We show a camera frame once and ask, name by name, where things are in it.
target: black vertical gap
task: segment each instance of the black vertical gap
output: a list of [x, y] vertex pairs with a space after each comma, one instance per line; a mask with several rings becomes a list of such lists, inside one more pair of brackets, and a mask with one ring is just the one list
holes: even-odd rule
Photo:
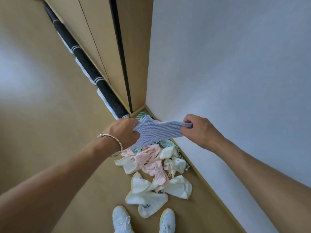
[[90, 30], [91, 36], [92, 36], [92, 38], [93, 38], [93, 41], [94, 41], [94, 44], [95, 44], [96, 50], [97, 50], [97, 52], [98, 52], [98, 55], [99, 55], [100, 61], [101, 61], [101, 63], [103, 64], [103, 67], [104, 67], [105, 73], [106, 73], [106, 75], [107, 75], [107, 78], [108, 78], [108, 81], [109, 81], [109, 84], [110, 84], [109, 76], [108, 76], [107, 71], [106, 71], [106, 69], [105, 69], [105, 65], [104, 65], [104, 63], [103, 63], [103, 60], [101, 59], [101, 56], [100, 56], [99, 50], [98, 50], [98, 48], [97, 48], [97, 45], [96, 45], [95, 39], [94, 39], [94, 37], [93, 37], [92, 31], [91, 31], [90, 26], [89, 26], [89, 23], [87, 22], [87, 19], [86, 19], [86, 17], [85, 17], [85, 14], [84, 14], [84, 11], [83, 11], [83, 8], [82, 8], [82, 5], [81, 5], [81, 3], [80, 3], [80, 0], [78, 0], [78, 1], [79, 1], [79, 4], [80, 4], [80, 7], [81, 7], [81, 10], [82, 10], [82, 13], [83, 13], [83, 15], [84, 15], [84, 19], [85, 19], [85, 21], [86, 21], [86, 24], [87, 24], [87, 26], [88, 26], [88, 28], [89, 28], [89, 30]]
[[130, 86], [128, 84], [128, 77], [127, 77], [127, 71], [126, 71], [125, 56], [124, 56], [124, 49], [123, 49], [123, 43], [122, 43], [117, 1], [116, 0], [109, 0], [109, 2], [110, 2], [112, 19], [114, 21], [114, 26], [115, 26], [115, 33], [116, 33], [116, 37], [117, 37], [117, 43], [118, 43], [119, 54], [120, 54], [120, 59], [121, 59], [121, 66], [122, 66], [122, 71], [123, 71], [123, 76], [124, 76], [124, 82], [125, 82], [125, 87], [126, 87], [128, 104], [130, 106], [131, 113], [133, 113], [131, 94], [130, 94]]

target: wall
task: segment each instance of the wall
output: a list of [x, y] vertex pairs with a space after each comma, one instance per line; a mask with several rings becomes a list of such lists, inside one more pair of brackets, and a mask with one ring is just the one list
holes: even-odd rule
[[[154, 0], [146, 104], [207, 117], [246, 152], [311, 186], [311, 0]], [[247, 232], [277, 232], [214, 154], [176, 139]]]

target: bracelet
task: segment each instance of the bracelet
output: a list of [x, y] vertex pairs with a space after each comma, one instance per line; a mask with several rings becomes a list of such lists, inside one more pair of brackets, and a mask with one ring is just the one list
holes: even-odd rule
[[98, 135], [98, 137], [104, 137], [104, 136], [112, 137], [112, 138], [115, 139], [115, 140], [119, 143], [119, 145], [120, 145], [120, 149], [121, 149], [120, 153], [118, 153], [117, 155], [112, 155], [112, 157], [118, 156], [119, 154], [121, 154], [122, 151], [123, 151], [123, 146], [122, 146], [121, 142], [120, 142], [116, 137], [114, 137], [114, 136], [112, 136], [112, 135], [110, 135], [110, 134], [101, 133], [101, 134]]

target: person's left hand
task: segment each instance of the person's left hand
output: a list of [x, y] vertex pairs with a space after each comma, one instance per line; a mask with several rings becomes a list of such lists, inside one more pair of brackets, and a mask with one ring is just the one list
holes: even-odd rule
[[139, 121], [137, 119], [118, 119], [116, 122], [108, 126], [103, 133], [109, 134], [117, 138], [123, 149], [129, 148], [131, 145], [134, 145], [136, 141], [140, 138], [138, 132], [133, 132], [133, 128]]

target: white shoe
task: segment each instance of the white shoe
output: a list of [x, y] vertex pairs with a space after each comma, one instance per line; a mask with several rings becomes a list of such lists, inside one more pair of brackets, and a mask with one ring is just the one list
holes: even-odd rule
[[160, 218], [160, 233], [174, 233], [175, 232], [175, 214], [170, 208], [163, 211]]
[[112, 212], [112, 222], [114, 224], [115, 233], [134, 233], [131, 226], [131, 217], [125, 207], [119, 205]]

